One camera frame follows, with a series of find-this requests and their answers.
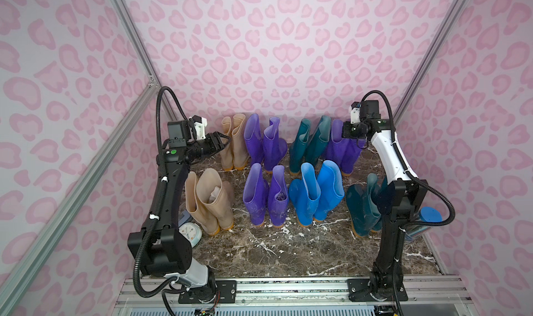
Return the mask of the beige rain boot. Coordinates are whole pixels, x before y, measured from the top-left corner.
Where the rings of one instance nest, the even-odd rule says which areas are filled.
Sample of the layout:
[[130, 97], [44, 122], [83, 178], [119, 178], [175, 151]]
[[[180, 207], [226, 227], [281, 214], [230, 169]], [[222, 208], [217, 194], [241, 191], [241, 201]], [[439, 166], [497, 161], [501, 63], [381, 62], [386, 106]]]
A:
[[244, 140], [246, 116], [238, 113], [233, 116], [233, 129], [231, 131], [233, 165], [236, 170], [243, 170], [248, 163], [249, 154]]
[[234, 189], [229, 181], [222, 180], [218, 171], [208, 168], [203, 172], [196, 194], [200, 203], [216, 217], [221, 229], [227, 231], [234, 227]]
[[196, 186], [198, 178], [195, 172], [189, 172], [185, 182], [185, 206], [187, 212], [210, 236], [217, 235], [221, 228], [216, 217], [209, 212], [198, 198]]
[[220, 152], [221, 156], [221, 165], [223, 170], [229, 171], [232, 170], [233, 165], [233, 143], [232, 143], [232, 131], [233, 131], [233, 120], [231, 117], [224, 117], [222, 119], [222, 134], [223, 143], [225, 148]]

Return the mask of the purple rain boot small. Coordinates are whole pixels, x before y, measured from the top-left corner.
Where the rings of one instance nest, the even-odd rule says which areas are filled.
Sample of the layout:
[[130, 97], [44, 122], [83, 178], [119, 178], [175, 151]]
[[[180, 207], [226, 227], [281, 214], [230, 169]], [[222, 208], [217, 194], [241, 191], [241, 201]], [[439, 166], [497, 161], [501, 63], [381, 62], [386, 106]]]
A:
[[341, 165], [348, 146], [348, 138], [342, 137], [344, 123], [335, 119], [331, 123], [330, 140], [324, 152], [324, 159], [331, 160], [337, 165]]
[[359, 156], [365, 147], [365, 139], [346, 140], [346, 150], [340, 163], [340, 170], [344, 176], [350, 176], [353, 173], [355, 162], [359, 159]]

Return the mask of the teal rain boot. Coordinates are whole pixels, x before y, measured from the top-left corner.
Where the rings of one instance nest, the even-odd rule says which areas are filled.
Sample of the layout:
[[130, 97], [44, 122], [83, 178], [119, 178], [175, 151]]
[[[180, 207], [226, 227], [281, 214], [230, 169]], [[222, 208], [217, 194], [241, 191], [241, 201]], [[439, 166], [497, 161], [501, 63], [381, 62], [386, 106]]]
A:
[[369, 185], [362, 188], [354, 184], [348, 188], [346, 203], [351, 216], [352, 230], [358, 237], [365, 237], [372, 231], [380, 230], [381, 214], [372, 199], [375, 187]]
[[329, 116], [323, 115], [319, 120], [319, 124], [312, 134], [305, 151], [305, 162], [315, 166], [319, 157], [326, 150], [330, 141], [330, 130], [332, 120]]

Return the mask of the large purple boot back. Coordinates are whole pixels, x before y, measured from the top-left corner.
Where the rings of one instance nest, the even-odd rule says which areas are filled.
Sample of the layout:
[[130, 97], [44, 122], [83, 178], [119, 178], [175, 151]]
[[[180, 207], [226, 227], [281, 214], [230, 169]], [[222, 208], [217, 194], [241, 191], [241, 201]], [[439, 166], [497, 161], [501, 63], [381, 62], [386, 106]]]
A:
[[263, 151], [265, 170], [271, 172], [287, 153], [287, 142], [279, 136], [280, 118], [271, 117], [269, 126], [264, 130]]

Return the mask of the large purple boot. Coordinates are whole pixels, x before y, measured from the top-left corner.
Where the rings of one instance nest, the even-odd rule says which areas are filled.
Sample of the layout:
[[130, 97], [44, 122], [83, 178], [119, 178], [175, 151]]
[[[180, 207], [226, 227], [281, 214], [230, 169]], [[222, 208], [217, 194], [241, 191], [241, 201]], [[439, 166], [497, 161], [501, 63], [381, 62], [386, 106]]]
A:
[[265, 155], [262, 145], [260, 119], [257, 113], [252, 114], [247, 120], [244, 130], [244, 141], [251, 158], [251, 165], [262, 163]]
[[280, 118], [271, 117], [269, 126], [264, 130], [263, 151], [265, 170], [271, 172], [287, 153], [287, 142], [279, 136]]

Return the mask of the blue rain boot yellow sole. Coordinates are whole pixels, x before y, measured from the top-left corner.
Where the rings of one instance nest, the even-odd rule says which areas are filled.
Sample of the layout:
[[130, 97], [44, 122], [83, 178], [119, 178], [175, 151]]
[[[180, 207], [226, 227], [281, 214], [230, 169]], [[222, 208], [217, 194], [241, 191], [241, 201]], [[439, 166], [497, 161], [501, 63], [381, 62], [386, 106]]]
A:
[[319, 206], [321, 189], [313, 165], [303, 163], [301, 174], [300, 179], [291, 182], [289, 197], [295, 208], [298, 223], [303, 227], [309, 227], [313, 223], [313, 217]]

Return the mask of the large purple boot front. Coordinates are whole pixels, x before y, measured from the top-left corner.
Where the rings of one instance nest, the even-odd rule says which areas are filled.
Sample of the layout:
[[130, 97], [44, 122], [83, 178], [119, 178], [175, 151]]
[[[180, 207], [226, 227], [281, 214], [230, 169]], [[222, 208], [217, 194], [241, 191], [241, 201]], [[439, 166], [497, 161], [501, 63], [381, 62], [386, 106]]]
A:
[[247, 120], [244, 130], [244, 141], [251, 158], [251, 165], [262, 163], [265, 155], [262, 145], [260, 119], [257, 113], [252, 114]]

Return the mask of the large teal boot yellow sole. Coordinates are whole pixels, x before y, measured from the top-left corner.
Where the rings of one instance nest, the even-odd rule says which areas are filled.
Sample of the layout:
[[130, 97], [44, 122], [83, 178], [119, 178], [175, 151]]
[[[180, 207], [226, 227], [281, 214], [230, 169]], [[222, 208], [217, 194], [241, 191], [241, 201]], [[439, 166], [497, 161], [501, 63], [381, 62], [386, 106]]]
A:
[[378, 176], [370, 173], [366, 181], [366, 200], [364, 202], [365, 228], [369, 231], [379, 232], [382, 229], [383, 223], [380, 211], [373, 200], [380, 192]]

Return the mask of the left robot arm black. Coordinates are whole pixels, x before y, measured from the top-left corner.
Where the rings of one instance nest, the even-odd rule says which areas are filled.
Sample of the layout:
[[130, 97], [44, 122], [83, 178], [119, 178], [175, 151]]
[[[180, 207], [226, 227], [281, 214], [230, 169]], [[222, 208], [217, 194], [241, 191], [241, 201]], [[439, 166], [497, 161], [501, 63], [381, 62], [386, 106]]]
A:
[[150, 298], [175, 282], [201, 301], [216, 295], [213, 271], [192, 256], [191, 242], [178, 229], [180, 199], [192, 162], [212, 156], [230, 144], [218, 131], [205, 139], [178, 140], [176, 147], [158, 145], [158, 178], [154, 200], [140, 231], [129, 234], [127, 244], [135, 258], [133, 285], [138, 295]]

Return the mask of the small white alarm clock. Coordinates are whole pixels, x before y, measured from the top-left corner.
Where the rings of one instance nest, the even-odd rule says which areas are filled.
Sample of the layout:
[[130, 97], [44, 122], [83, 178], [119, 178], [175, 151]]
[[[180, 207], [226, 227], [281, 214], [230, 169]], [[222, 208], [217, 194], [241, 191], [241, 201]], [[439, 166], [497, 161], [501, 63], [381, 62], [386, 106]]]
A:
[[179, 227], [179, 232], [187, 238], [192, 247], [198, 245], [202, 238], [202, 229], [193, 222], [186, 222]]

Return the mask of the left back aluminium post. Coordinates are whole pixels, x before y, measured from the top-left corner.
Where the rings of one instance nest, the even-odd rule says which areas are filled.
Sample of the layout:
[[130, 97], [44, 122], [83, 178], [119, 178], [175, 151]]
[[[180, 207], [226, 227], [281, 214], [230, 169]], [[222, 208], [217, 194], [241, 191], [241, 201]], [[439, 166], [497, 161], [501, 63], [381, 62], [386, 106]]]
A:
[[146, 90], [149, 96], [157, 97], [161, 88], [161, 82], [155, 71], [154, 65], [148, 55], [147, 48], [142, 42], [142, 37], [137, 30], [133, 17], [129, 11], [125, 0], [109, 0], [117, 12], [117, 17], [122, 23], [133, 51], [136, 53], [137, 60], [144, 70], [144, 74], [149, 78]]

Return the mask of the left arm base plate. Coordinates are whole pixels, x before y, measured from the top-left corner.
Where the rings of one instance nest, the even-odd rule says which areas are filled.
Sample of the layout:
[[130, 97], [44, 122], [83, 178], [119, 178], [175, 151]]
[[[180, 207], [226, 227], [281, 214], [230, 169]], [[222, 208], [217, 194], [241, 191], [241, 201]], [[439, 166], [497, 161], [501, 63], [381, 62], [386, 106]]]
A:
[[216, 280], [208, 282], [201, 288], [191, 288], [178, 298], [179, 304], [234, 304], [237, 293], [237, 281]]

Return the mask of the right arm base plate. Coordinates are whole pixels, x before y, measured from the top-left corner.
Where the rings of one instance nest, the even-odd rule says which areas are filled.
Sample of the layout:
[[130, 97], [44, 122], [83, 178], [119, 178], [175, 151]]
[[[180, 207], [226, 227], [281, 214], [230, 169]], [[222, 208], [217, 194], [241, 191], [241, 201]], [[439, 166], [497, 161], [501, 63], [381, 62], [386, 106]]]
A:
[[400, 302], [406, 302], [409, 299], [407, 290], [400, 280], [396, 283], [396, 290], [392, 282], [378, 285], [367, 277], [348, 279], [347, 285], [348, 298], [351, 302], [394, 302], [395, 297]]

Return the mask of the right aluminium frame post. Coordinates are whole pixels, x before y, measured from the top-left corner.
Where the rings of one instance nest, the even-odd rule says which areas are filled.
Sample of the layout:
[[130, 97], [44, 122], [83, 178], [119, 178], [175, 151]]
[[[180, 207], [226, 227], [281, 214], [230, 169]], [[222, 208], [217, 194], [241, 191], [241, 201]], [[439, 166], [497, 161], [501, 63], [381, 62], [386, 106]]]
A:
[[407, 87], [400, 104], [394, 113], [395, 123], [399, 123], [401, 121], [402, 116], [408, 109], [409, 103], [415, 97], [416, 91], [418, 91], [424, 77], [431, 69], [434, 60], [437, 58], [440, 49], [444, 46], [446, 39], [458, 22], [465, 8], [469, 5], [469, 2], [470, 0], [453, 0], [451, 2], [451, 5], [441, 21], [438, 30], [436, 31], [434, 37], [430, 40], [430, 45], [427, 52], [421, 59], [421, 63], [414, 73], [412, 81], [410, 81], [409, 86]]

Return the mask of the aluminium front rail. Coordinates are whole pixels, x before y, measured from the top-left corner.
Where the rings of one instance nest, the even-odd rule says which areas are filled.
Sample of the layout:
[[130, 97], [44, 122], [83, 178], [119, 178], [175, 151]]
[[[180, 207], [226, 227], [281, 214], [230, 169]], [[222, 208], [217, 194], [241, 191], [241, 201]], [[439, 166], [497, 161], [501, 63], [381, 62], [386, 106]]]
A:
[[[364, 277], [224, 279], [219, 303], [196, 304], [171, 295], [176, 315], [393, 315], [394, 302], [352, 302]], [[405, 315], [477, 315], [458, 276], [408, 275], [399, 293]]]

